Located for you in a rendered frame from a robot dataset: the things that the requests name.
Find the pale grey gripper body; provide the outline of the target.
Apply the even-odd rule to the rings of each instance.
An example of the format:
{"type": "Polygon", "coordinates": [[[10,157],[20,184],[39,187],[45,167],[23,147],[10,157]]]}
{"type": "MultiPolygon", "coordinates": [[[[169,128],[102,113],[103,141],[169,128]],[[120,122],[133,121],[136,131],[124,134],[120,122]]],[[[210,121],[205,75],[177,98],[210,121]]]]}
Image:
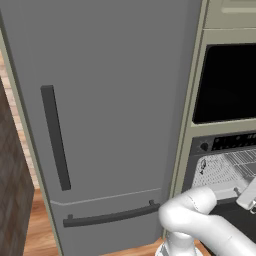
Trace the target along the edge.
{"type": "Polygon", "coordinates": [[[256,177],[236,200],[236,203],[248,211],[256,211],[256,177]]]}

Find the black oven door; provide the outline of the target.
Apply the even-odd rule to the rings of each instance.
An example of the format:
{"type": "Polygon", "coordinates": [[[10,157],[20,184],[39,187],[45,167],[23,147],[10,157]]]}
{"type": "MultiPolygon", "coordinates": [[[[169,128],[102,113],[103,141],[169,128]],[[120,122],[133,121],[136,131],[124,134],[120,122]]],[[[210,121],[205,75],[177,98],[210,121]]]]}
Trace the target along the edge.
{"type": "Polygon", "coordinates": [[[210,214],[225,218],[256,243],[256,214],[251,214],[236,203],[238,197],[234,190],[216,191],[215,194],[217,205],[210,214]]]}

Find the metal oven rack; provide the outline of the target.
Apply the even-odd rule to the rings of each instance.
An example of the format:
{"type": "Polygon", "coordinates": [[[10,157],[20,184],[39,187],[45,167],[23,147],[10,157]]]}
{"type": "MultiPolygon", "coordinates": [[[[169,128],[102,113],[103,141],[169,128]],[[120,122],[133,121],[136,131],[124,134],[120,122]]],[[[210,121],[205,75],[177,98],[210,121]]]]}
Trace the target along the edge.
{"type": "Polygon", "coordinates": [[[225,157],[243,177],[256,176],[256,149],[226,153],[225,157]]]}

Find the black microwave oven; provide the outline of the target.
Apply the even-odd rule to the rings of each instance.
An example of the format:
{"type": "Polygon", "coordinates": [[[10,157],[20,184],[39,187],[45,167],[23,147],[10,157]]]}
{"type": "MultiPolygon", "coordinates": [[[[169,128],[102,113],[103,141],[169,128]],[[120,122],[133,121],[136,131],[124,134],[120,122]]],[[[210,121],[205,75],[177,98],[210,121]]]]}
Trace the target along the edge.
{"type": "Polygon", "coordinates": [[[256,118],[256,43],[206,47],[195,124],[256,118]]]}

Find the grey fridge drawer front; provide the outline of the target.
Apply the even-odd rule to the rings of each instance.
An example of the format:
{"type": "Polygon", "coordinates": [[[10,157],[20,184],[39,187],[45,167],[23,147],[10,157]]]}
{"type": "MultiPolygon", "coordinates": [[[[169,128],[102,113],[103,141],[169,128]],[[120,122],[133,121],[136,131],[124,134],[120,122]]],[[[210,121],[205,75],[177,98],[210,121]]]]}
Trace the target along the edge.
{"type": "Polygon", "coordinates": [[[101,256],[154,243],[162,228],[158,210],[129,219],[65,227],[67,219],[82,221],[161,204],[161,189],[144,190],[95,200],[60,203],[51,200],[53,220],[63,256],[101,256]]]}

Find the grey fridge door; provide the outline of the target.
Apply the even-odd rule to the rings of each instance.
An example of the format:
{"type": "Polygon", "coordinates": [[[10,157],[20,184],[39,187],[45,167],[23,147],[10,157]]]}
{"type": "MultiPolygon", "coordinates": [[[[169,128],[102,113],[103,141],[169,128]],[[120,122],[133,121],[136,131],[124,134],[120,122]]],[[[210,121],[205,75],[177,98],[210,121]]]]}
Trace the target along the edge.
{"type": "Polygon", "coordinates": [[[167,187],[202,0],[0,0],[50,200],[167,187]],[[40,88],[53,85],[71,189],[40,88]]]}

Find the beige cupboard door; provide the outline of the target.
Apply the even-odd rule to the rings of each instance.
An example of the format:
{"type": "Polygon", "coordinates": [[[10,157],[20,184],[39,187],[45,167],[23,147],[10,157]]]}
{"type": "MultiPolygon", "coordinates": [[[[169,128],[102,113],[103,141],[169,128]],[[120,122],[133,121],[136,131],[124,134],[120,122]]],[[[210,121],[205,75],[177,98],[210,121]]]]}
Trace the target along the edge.
{"type": "Polygon", "coordinates": [[[256,0],[209,0],[205,27],[256,28],[256,0]]]}

